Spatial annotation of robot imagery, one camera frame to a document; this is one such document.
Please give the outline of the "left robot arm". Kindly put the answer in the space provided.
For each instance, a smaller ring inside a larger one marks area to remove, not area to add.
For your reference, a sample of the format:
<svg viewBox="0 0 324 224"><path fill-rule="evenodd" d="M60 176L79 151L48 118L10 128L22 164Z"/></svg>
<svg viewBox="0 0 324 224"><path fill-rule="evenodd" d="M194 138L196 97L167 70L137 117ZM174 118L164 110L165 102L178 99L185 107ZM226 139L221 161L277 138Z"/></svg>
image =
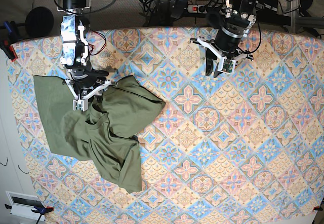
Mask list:
<svg viewBox="0 0 324 224"><path fill-rule="evenodd" d="M217 30L213 39L198 39L206 50L206 75L214 77L231 74L242 59L253 60L257 49L242 49L239 44L257 23L255 4L257 0L225 0L219 7L207 11L208 25Z"/></svg>

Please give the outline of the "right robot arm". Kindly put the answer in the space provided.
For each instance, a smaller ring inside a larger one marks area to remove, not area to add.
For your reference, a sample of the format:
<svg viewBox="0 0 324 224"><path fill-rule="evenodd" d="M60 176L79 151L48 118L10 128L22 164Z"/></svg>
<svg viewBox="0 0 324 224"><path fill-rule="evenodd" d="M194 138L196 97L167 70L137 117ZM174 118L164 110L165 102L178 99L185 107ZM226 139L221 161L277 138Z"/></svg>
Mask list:
<svg viewBox="0 0 324 224"><path fill-rule="evenodd" d="M71 91L77 99L100 97L109 81L109 72L93 69L90 54L93 47L86 38L90 23L86 10L91 8L91 0L54 0L57 11L65 12L60 26L62 54L60 63L67 70L72 85Z"/></svg>

